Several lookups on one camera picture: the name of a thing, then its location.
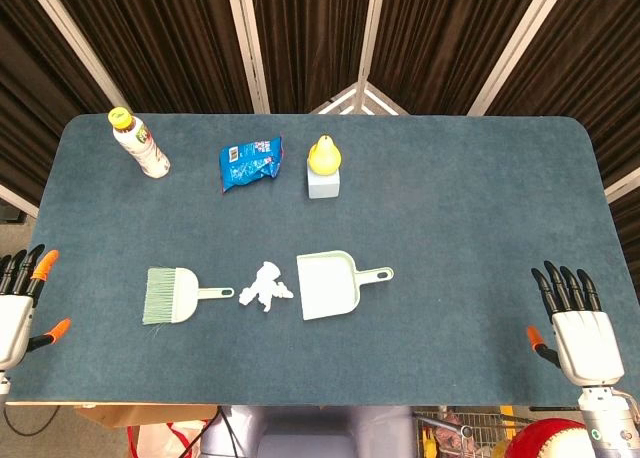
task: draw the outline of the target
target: green bristles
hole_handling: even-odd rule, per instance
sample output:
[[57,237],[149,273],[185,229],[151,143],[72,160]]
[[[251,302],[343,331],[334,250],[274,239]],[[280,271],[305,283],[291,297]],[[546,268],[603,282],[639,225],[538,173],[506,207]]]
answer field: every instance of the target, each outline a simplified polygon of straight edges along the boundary
[[175,281],[175,268],[149,268],[142,315],[143,325],[171,323]]

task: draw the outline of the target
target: brush handle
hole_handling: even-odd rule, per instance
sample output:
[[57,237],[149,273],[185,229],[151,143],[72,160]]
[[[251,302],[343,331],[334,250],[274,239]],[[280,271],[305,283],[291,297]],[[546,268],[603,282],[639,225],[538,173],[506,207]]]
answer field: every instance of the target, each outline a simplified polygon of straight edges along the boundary
[[198,299],[231,298],[234,293],[233,288],[200,288],[198,290]]

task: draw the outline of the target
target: curtain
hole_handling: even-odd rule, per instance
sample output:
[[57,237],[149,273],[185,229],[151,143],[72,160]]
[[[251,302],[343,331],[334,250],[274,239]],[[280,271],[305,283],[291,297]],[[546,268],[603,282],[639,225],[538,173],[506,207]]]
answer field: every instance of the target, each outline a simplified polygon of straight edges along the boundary
[[253,111],[229,0],[62,0],[134,112]]
[[611,214],[640,303],[640,188],[611,203]]
[[640,0],[558,0],[487,114],[567,115],[605,186],[640,166]]
[[358,80],[369,0],[253,0],[272,113],[308,113]]
[[531,0],[383,0],[369,81],[410,114],[466,114]]
[[109,100],[36,0],[0,0],[0,183],[38,205],[62,130]]

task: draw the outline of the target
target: cable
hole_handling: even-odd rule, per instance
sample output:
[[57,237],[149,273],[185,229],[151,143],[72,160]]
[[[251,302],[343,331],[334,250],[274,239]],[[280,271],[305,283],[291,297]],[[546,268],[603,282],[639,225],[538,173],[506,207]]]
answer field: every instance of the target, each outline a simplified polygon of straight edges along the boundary
[[16,435],[20,435],[20,436],[24,436],[26,438],[29,438],[31,436],[36,436],[36,435],[42,433],[44,430],[46,430],[47,426],[49,426],[51,424],[53,419],[58,414],[58,411],[60,411],[60,405],[56,406],[56,409],[54,410],[53,414],[51,415],[51,418],[49,418],[47,420],[47,422],[44,424],[44,426],[42,428],[40,428],[39,430],[34,431],[32,433],[25,433],[24,431],[17,430],[16,427],[13,426],[13,424],[11,424],[11,422],[9,421],[9,417],[7,416],[7,408],[6,407],[2,410],[2,414],[4,415],[4,420],[7,422],[7,426],[11,429],[11,431],[13,431]]
[[222,408],[220,408],[221,411],[221,415],[222,415],[222,419],[224,420],[224,424],[227,425],[227,431],[229,432],[229,438],[231,438],[231,446],[233,446],[233,456],[235,456],[235,458],[238,458],[238,450],[236,449],[236,440],[235,438],[235,433],[233,432],[233,428],[231,428],[231,424],[229,423],[229,420],[227,419],[227,415],[225,414],[225,412],[222,410]]
[[218,417],[220,416],[220,414],[222,413],[222,407],[219,406],[218,407],[218,411],[216,411],[216,414],[213,415],[213,418],[211,418],[209,420],[209,423],[207,423],[206,425],[204,425],[204,427],[202,428],[202,430],[200,431],[200,433],[198,433],[198,436],[196,436],[191,443],[189,443],[189,446],[187,446],[184,451],[182,452],[182,454],[180,455],[179,458],[184,458],[185,456],[187,456],[187,454],[189,453],[189,450],[191,448],[193,448],[193,445],[196,444],[196,442],[200,439],[200,437],[204,434],[205,431],[207,431],[209,429],[209,427],[213,424],[214,421],[216,421],[218,419]]

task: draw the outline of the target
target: bottle cap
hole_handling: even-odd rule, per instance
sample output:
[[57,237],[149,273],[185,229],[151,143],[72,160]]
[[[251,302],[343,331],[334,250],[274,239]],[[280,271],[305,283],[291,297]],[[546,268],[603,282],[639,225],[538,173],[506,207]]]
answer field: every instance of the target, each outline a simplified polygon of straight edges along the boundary
[[309,150],[309,167],[318,175],[332,175],[338,171],[341,162],[340,150],[329,135],[322,135]]
[[109,123],[116,130],[124,130],[131,125],[133,116],[129,113],[129,110],[122,106],[118,106],[109,112]]

